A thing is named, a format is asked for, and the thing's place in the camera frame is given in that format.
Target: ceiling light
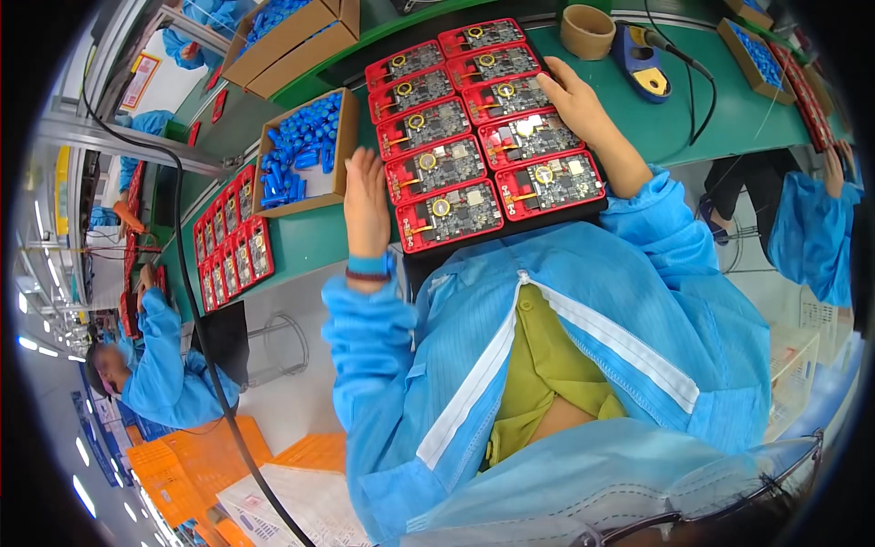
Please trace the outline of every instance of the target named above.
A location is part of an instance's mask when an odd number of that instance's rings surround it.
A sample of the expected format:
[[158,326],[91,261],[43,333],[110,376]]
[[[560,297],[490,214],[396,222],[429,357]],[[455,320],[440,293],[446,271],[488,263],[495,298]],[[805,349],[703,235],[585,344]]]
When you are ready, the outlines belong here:
[[85,450],[85,445],[82,444],[81,438],[76,438],[76,448],[79,449],[79,455],[82,457],[82,461],[85,462],[85,467],[91,465],[91,459],[88,457],[88,452]]
[[58,272],[55,271],[55,269],[54,269],[54,262],[52,262],[51,258],[46,259],[46,262],[49,265],[49,272],[52,274],[52,280],[55,282],[55,285],[60,288],[60,281],[58,279]]
[[79,499],[85,504],[88,513],[91,513],[92,517],[97,517],[97,514],[95,513],[95,505],[91,501],[91,498],[88,497],[88,492],[85,491],[85,487],[82,486],[82,483],[79,482],[79,477],[76,475],[73,475],[73,488],[75,488],[76,494],[79,495]]
[[33,201],[33,208],[37,211],[37,228],[39,228],[39,240],[43,241],[43,234],[45,231],[43,230],[43,217],[39,215],[39,202]]
[[130,515],[130,520],[136,522],[137,515],[134,514],[134,509],[130,508],[127,502],[124,503],[124,510],[128,511],[128,515]]
[[26,347],[28,349],[36,349],[37,348],[36,342],[34,342],[32,340],[27,340],[26,338],[22,338],[21,336],[18,337],[18,343],[21,344],[23,347]]

